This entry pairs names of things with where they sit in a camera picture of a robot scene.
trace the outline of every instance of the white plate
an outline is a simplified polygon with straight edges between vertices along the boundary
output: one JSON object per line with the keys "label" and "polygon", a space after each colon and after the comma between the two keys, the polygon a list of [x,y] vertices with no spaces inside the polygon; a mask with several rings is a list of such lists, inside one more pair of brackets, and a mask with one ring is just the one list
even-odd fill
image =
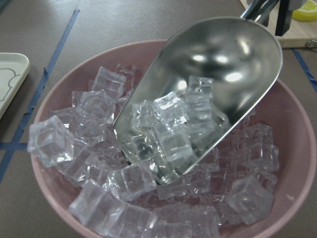
{"label": "white plate", "polygon": [[0,118],[29,71],[30,62],[25,55],[0,53]]}

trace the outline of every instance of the scoop handle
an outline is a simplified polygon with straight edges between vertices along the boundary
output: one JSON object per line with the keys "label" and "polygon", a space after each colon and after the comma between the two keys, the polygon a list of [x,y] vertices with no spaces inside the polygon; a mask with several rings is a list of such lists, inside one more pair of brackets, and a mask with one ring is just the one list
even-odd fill
{"label": "scoop handle", "polygon": [[254,0],[242,13],[241,18],[262,24],[279,0]]}

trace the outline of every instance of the yellow lemon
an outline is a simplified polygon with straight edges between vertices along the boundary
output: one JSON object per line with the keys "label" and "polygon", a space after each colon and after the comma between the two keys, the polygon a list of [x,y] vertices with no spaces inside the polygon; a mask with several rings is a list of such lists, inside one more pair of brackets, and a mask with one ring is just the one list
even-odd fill
{"label": "yellow lemon", "polygon": [[294,19],[300,21],[314,21],[317,19],[317,2],[308,0],[300,9],[293,11]]}

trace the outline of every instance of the ice scoop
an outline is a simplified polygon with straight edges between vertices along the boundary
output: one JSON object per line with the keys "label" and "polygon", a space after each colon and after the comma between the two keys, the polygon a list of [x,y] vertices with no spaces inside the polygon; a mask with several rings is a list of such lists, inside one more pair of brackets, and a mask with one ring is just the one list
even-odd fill
{"label": "ice scoop", "polygon": [[[127,158],[131,137],[138,134],[131,129],[132,105],[171,91],[183,94],[190,75],[213,79],[213,104],[227,116],[230,127],[211,140],[182,173],[187,173],[252,110],[280,73],[282,50],[264,26],[249,18],[264,21],[277,2],[256,0],[240,18],[208,19],[181,30],[165,43],[114,122],[118,143]],[[254,9],[260,16],[254,17]]]}

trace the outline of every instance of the tabletop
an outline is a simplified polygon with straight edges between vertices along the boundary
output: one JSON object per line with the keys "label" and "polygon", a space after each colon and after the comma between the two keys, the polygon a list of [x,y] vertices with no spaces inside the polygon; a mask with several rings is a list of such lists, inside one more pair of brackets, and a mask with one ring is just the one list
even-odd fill
{"label": "tabletop", "polygon": [[[31,63],[0,119],[0,236],[81,237],[45,200],[26,152],[29,125],[65,74],[114,47],[168,39],[197,21],[243,10],[240,0],[0,0],[0,52],[24,54]],[[310,83],[317,77],[317,48],[283,49],[283,58],[279,78],[317,134],[317,93]],[[316,237],[316,196],[315,180],[299,212],[273,237]]]}

